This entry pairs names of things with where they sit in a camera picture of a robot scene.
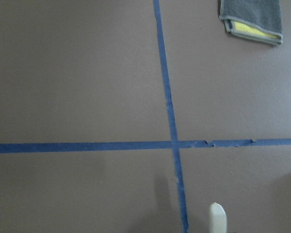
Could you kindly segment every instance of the blue painter's tape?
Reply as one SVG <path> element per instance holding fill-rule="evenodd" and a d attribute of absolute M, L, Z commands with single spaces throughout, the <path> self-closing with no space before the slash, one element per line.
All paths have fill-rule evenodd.
<path fill-rule="evenodd" d="M 178 179 L 177 187 L 178 187 L 178 198 L 179 198 L 179 205 L 180 205 L 182 229 L 183 229 L 183 233 L 187 233 L 188 228 L 189 228 L 189 223 L 188 223 L 188 217 L 187 217 L 181 159 L 180 159 L 180 153 L 179 153 L 179 147 L 178 147 L 178 135 L 177 135 L 176 121 L 175 121 L 175 113 L 174 113 L 174 107 L 173 107 L 173 103 L 171 99 L 171 89 L 170 89 L 170 81 L 169 81 L 169 75 L 168 75 L 168 67 L 167 67 L 167 59 L 166 59 L 166 52 L 165 52 L 164 36 L 163 36 L 163 30 L 162 30 L 162 18 L 161 18 L 159 0 L 153 0 L 153 5 L 154 5 L 154 15 L 156 18 L 156 23 L 157 23 L 157 39 L 158 39 L 158 45 L 159 45 L 162 79 L 163 79 L 163 85 L 164 85 L 164 90 L 165 90 L 166 108 L 167 108 L 169 129 L 170 129 L 170 136 L 171 136 L 171 146 L 172 146 L 173 155 L 174 155 L 176 176 Z"/>
<path fill-rule="evenodd" d="M 244 140 L 214 140 L 207 141 L 179 141 L 179 147 L 184 148 L 212 148 L 212 147 L 262 147 L 291 145 L 291 138 L 281 139 L 244 139 Z"/>
<path fill-rule="evenodd" d="M 0 153 L 170 149 L 171 142 L 24 143 L 0 144 Z"/>

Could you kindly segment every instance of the white handle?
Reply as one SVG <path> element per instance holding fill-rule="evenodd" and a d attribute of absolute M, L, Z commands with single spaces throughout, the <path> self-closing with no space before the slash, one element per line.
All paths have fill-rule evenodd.
<path fill-rule="evenodd" d="M 221 205 L 218 203 L 211 204 L 209 208 L 209 233 L 226 233 L 227 219 Z"/>

